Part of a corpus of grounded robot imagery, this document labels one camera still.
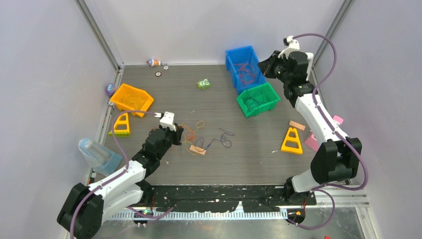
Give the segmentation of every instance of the robotic arm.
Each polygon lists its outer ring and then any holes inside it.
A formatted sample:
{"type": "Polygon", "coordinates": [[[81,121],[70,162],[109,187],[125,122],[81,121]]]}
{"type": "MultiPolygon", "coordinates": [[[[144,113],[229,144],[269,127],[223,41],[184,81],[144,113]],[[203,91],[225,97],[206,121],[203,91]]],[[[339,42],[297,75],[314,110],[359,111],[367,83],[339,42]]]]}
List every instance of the robotic arm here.
{"type": "Polygon", "coordinates": [[[72,188],[57,217],[57,222],[67,231],[70,231],[72,217],[82,199],[94,188],[125,171],[85,201],[75,220],[76,238],[92,238],[103,222],[122,208],[151,200],[152,187],[144,179],[160,166],[161,158],[172,145],[181,145],[183,133],[183,128],[174,123],[174,113],[156,113],[156,117],[161,118],[159,128],[149,132],[142,149],[129,161],[127,170],[123,167],[99,182],[88,186],[79,183],[72,188]]]}
{"type": "Polygon", "coordinates": [[[267,78],[277,78],[284,83],[284,96],[292,107],[305,118],[309,124],[319,149],[311,162],[311,168],[306,172],[287,179],[284,194],[289,200],[294,195],[309,192],[321,184],[343,181],[354,178],[357,173],[359,160],[343,141],[331,130],[316,105],[321,106],[329,122],[335,127],[359,153],[362,144],[358,138],[349,138],[321,103],[319,95],[313,98],[314,86],[309,82],[309,75],[314,55],[300,51],[299,43],[292,36],[284,39],[286,48],[274,51],[267,60],[258,63],[258,67],[267,78]]]}

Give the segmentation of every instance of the yellow triangular block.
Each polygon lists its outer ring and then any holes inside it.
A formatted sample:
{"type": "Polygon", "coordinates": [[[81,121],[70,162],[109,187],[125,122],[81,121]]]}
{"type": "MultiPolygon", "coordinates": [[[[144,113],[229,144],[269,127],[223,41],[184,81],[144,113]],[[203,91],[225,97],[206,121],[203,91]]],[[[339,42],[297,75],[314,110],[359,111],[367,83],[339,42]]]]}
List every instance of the yellow triangular block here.
{"type": "MultiPolygon", "coordinates": [[[[119,116],[116,123],[113,126],[114,134],[119,137],[130,136],[130,128],[129,128],[129,114],[124,113],[119,116]],[[119,126],[124,125],[126,129],[117,129],[119,126]]],[[[113,133],[110,131],[108,132],[110,136],[113,136],[113,133]]]]}
{"type": "Polygon", "coordinates": [[[299,134],[298,134],[297,129],[292,128],[292,127],[289,128],[289,130],[287,131],[287,135],[284,138],[283,144],[281,145],[281,151],[288,152],[288,153],[295,153],[295,154],[302,154],[303,153],[301,140],[299,139],[299,134]],[[298,145],[298,147],[293,148],[293,147],[286,146],[287,142],[296,143],[298,145]]]}

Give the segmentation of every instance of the black wire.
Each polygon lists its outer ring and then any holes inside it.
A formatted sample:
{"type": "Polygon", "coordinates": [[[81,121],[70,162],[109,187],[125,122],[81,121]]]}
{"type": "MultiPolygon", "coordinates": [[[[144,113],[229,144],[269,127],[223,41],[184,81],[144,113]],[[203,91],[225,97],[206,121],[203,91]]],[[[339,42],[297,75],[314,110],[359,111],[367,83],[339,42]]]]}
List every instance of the black wire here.
{"type": "Polygon", "coordinates": [[[259,107],[260,105],[262,105],[263,103],[265,103],[264,102],[265,101],[264,93],[262,92],[262,90],[256,91],[253,97],[251,96],[251,94],[249,93],[248,90],[245,90],[245,91],[249,95],[249,97],[244,100],[245,105],[248,107],[248,112],[251,112],[253,109],[255,109],[255,108],[259,107]],[[258,97],[257,94],[258,93],[261,93],[262,101],[257,100],[257,97],[258,97]],[[252,100],[253,102],[250,103],[249,106],[248,106],[248,104],[246,102],[249,101],[249,100],[252,100]]]}
{"type": "Polygon", "coordinates": [[[214,142],[214,140],[216,140],[216,141],[220,141],[220,142],[221,142],[221,144],[222,144],[224,147],[226,147],[226,148],[231,148],[231,141],[230,141],[229,139],[227,139],[227,138],[226,138],[226,135],[228,135],[228,136],[234,136],[234,133],[232,133],[232,132],[230,132],[230,131],[227,131],[227,130],[224,130],[224,129],[222,129],[222,128],[219,128],[219,129],[221,129],[221,130],[225,131],[225,133],[223,133],[223,134],[221,135],[220,139],[213,138],[213,139],[211,140],[211,142],[207,145],[207,147],[206,147],[206,148],[203,148],[203,146],[204,146],[204,142],[205,142],[205,139],[204,139],[203,137],[198,138],[198,139],[197,139],[197,141],[195,141],[195,144],[194,144],[195,149],[196,149],[198,152],[203,152],[203,151],[207,150],[207,149],[211,146],[211,144],[212,144],[212,142],[214,142]],[[230,146],[225,145],[225,144],[224,144],[225,142],[229,142],[229,143],[230,143],[230,146]]]}

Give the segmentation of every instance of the blue container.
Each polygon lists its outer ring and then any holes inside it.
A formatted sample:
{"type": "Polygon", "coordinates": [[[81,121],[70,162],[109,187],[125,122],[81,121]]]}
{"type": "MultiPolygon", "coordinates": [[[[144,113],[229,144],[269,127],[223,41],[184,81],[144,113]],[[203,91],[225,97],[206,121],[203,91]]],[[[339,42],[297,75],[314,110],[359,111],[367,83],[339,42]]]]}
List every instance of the blue container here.
{"type": "Polygon", "coordinates": [[[245,46],[225,52],[225,65],[233,80],[233,87],[240,95],[244,90],[257,87],[266,82],[258,68],[258,57],[252,46],[245,46]]]}

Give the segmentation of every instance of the green plastic bin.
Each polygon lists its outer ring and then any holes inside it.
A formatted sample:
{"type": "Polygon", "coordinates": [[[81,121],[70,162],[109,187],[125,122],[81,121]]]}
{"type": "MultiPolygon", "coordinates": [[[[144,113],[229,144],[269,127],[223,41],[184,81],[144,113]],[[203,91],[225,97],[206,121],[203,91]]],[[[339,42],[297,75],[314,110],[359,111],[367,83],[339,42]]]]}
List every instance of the green plastic bin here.
{"type": "Polygon", "coordinates": [[[238,97],[237,103],[246,117],[257,116],[264,111],[274,109],[280,97],[270,83],[265,83],[244,90],[238,97]]]}

